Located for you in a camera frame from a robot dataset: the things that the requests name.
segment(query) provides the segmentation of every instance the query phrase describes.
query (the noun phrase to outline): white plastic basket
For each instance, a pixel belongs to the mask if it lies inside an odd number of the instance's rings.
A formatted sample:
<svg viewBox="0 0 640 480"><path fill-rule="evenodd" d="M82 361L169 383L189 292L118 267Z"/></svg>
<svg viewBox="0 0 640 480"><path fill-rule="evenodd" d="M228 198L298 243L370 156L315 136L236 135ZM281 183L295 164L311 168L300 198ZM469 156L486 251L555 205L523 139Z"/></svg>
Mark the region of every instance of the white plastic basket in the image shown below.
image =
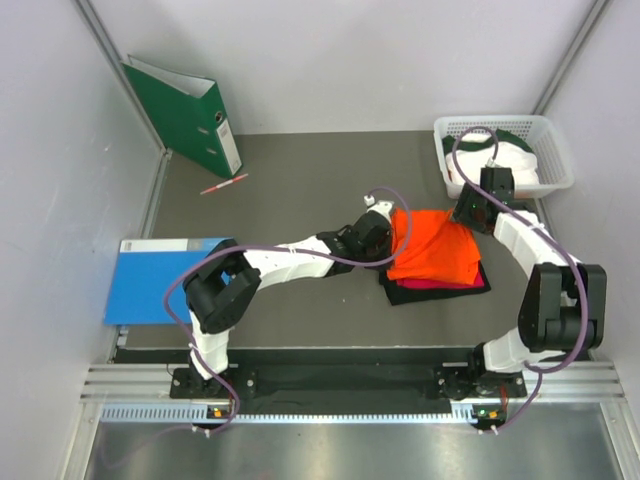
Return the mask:
<svg viewBox="0 0 640 480"><path fill-rule="evenodd" d="M433 125L436 153L440 172L447 186L447 195L458 198L462 185L451 181L447 170L447 162L442 147L442 139L447 135L454 137L475 125L501 128L522 138L533 149L538 158L539 185L518 185L517 198L542 198L545 195L573 185L568 149L560 139L560 135L547 118L539 115L483 115L473 117L442 117Z"/></svg>

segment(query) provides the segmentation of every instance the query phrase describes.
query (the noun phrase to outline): stack of folded clothes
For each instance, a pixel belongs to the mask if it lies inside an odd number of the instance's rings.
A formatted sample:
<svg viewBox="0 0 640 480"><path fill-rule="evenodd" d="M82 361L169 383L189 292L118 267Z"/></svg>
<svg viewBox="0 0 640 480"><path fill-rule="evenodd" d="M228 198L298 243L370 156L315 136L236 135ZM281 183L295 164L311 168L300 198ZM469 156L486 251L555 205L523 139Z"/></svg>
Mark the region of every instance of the stack of folded clothes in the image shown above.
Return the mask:
<svg viewBox="0 0 640 480"><path fill-rule="evenodd" d="M392 305L473 295L491 290L471 231L450 221L450 212L411 212L413 232L407 248L380 284ZM404 242L408 215L396 210L391 218L392 251Z"/></svg>

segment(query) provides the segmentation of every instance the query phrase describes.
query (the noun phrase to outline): orange cloth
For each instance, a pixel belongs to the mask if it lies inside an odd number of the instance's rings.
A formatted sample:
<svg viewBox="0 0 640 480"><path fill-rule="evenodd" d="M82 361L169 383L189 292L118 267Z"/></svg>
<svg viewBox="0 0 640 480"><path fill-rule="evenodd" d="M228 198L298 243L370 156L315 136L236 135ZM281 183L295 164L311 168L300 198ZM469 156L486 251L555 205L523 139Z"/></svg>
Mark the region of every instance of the orange cloth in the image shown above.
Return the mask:
<svg viewBox="0 0 640 480"><path fill-rule="evenodd" d="M411 212L413 232L407 248L396 257L387 272L389 280L421 278L473 285L478 275L480 251L471 231L449 220L451 212ZM391 218L393 251L404 242L408 216L396 210Z"/></svg>

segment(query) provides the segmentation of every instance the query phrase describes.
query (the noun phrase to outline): white wall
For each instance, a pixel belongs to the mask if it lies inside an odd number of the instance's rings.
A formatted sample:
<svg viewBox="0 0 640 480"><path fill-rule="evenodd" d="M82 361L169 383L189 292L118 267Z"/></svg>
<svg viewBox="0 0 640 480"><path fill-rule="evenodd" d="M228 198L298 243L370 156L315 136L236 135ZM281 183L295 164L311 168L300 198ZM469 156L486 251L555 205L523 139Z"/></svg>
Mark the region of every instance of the white wall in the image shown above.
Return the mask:
<svg viewBox="0 0 640 480"><path fill-rule="evenodd" d="M120 54L220 83L235 133L528 113L583 0L92 0Z"/></svg>
<svg viewBox="0 0 640 480"><path fill-rule="evenodd" d="M603 351L640 423L640 3L612 2L548 115L575 157L576 185L546 201L559 240L608 273Z"/></svg>
<svg viewBox="0 0 640 480"><path fill-rule="evenodd" d="M51 479L159 151L69 0L0 6L0 469Z"/></svg>

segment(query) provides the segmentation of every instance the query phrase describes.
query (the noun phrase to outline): blue folder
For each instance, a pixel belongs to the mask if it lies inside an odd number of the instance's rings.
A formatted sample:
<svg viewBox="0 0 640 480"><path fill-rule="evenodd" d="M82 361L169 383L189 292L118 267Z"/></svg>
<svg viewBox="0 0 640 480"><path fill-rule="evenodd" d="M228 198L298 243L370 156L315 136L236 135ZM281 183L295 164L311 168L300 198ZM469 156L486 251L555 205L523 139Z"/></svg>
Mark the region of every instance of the blue folder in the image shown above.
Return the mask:
<svg viewBox="0 0 640 480"><path fill-rule="evenodd" d="M104 323L159 325L174 323L162 307L174 280L202 260L224 238L124 240L118 254ZM184 290L179 287L170 305L191 323Z"/></svg>

